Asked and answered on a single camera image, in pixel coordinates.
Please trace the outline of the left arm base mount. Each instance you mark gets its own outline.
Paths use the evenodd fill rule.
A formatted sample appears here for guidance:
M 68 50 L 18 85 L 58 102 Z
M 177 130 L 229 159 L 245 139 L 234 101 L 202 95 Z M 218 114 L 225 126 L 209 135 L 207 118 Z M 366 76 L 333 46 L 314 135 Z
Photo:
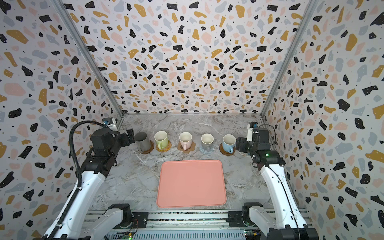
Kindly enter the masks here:
M 129 204 L 112 204 L 108 210 L 122 210 L 123 219 L 115 226 L 116 229 L 145 229 L 149 218 L 149 212 L 135 212 Z

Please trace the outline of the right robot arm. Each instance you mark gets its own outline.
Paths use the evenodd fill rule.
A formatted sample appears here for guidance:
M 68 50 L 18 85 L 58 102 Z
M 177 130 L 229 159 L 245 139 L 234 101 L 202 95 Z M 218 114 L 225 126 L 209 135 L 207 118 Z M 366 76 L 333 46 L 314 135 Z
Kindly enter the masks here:
M 271 149 L 270 134 L 265 124 L 251 122 L 247 137 L 237 138 L 236 149 L 248 154 L 253 167 L 265 180 L 274 206 L 275 217 L 264 207 L 243 206 L 243 219 L 255 224 L 262 232 L 262 240 L 317 240 L 317 230 L 309 227 L 296 205 L 285 174 L 285 161 Z

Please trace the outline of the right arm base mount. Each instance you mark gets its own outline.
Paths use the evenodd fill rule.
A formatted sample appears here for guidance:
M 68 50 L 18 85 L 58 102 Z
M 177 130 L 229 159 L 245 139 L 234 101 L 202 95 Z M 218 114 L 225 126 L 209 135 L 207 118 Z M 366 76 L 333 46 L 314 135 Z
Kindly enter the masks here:
M 258 227 L 251 221 L 249 209 L 251 207 L 263 207 L 259 202 L 244 203 L 241 211 L 228 211 L 227 222 L 231 228 L 234 227 Z

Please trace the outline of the white mug pink handle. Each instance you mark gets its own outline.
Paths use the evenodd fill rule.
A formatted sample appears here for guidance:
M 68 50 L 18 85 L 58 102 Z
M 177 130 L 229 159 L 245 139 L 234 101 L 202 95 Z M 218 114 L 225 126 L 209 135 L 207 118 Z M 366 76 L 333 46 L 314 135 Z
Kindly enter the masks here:
M 183 132 L 179 136 L 181 147 L 184 151 L 187 151 L 193 142 L 192 134 L 189 132 Z

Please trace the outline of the white mug grey handle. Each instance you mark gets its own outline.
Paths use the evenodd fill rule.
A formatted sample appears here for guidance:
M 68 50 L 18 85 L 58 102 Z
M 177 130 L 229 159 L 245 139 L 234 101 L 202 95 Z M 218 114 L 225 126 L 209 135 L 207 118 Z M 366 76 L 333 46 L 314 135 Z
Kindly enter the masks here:
M 213 150 L 214 136 L 211 134 L 203 134 L 201 137 L 201 149 L 207 153 Z

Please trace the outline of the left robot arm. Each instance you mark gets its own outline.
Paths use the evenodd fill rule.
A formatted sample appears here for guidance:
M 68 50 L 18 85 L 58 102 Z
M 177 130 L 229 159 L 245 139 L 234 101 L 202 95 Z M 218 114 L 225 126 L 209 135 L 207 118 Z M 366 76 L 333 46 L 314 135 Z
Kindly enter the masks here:
M 93 230 L 83 231 L 83 222 L 99 188 L 122 147 L 135 143 L 133 129 L 125 133 L 109 128 L 96 130 L 91 135 L 93 147 L 78 170 L 78 180 L 59 216 L 42 236 L 43 240 L 102 239 L 114 226 L 132 219 L 129 205 L 118 205 L 107 211 Z

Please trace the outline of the dark brown round coaster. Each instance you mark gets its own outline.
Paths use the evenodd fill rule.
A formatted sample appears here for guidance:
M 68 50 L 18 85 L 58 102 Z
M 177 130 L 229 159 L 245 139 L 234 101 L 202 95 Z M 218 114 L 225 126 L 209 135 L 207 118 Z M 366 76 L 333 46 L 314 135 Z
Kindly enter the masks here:
M 150 141 L 150 143 L 151 143 L 151 147 L 150 147 L 147 151 L 141 152 L 141 151 L 139 150 L 139 148 L 138 148 L 139 153 L 140 153 L 140 154 L 143 154 L 143 155 L 146 155 L 146 154 L 151 153 L 151 152 L 154 150 L 154 148 L 155 148 L 155 144 L 154 144 L 153 141 Z
M 228 152 L 226 152 L 226 151 L 223 149 L 223 144 L 220 144 L 220 146 L 219 146 L 219 150 L 220 150 L 221 154 L 224 155 L 224 156 L 232 156 L 232 155 L 234 155 L 234 153 L 236 152 L 236 148 L 233 148 L 233 152 L 232 152 L 232 153 L 228 153 Z

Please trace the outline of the woven tan round coaster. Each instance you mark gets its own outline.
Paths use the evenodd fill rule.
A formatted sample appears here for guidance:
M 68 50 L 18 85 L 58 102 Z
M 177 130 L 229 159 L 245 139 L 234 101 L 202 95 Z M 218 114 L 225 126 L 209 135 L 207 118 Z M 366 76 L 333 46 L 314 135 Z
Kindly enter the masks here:
M 169 151 L 172 147 L 172 143 L 168 141 L 167 143 L 165 141 L 158 142 L 156 145 L 156 150 L 160 153 L 165 153 Z

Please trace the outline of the grey metal mug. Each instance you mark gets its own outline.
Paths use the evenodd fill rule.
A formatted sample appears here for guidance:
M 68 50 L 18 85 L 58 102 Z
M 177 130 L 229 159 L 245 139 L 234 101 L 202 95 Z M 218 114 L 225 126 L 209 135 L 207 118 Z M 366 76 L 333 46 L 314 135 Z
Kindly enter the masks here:
M 151 147 L 150 139 L 145 132 L 139 132 L 135 135 L 135 141 L 141 152 L 147 151 Z

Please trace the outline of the white mug blue handle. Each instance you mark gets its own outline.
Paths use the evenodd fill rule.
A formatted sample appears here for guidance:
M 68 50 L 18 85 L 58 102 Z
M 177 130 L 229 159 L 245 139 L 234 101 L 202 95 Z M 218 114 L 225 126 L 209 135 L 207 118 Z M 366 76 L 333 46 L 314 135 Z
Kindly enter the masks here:
M 233 154 L 236 150 L 236 138 L 233 135 L 227 134 L 223 137 L 222 147 L 228 154 Z

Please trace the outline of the white mug green handle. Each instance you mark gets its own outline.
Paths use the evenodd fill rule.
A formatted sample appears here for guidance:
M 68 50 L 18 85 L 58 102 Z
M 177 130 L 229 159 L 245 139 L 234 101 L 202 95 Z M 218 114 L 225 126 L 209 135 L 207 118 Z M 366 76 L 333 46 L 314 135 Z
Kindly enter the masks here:
M 165 131 L 156 132 L 154 138 L 159 150 L 164 150 L 169 144 L 168 134 Z

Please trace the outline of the grey blue round coaster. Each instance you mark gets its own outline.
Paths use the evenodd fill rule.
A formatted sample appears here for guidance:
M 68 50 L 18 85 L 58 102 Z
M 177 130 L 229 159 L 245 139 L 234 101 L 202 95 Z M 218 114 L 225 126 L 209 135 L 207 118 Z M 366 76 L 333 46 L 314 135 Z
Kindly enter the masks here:
M 205 150 L 205 149 L 203 148 L 203 145 L 200 145 L 200 146 L 199 146 L 199 150 L 200 150 L 200 152 L 201 152 L 202 154 L 204 154 L 204 155 L 209 155 L 209 154 L 211 154 L 211 153 L 213 153 L 213 152 L 215 151 L 214 147 L 210 148 L 209 151 L 208 151 L 208 150 Z

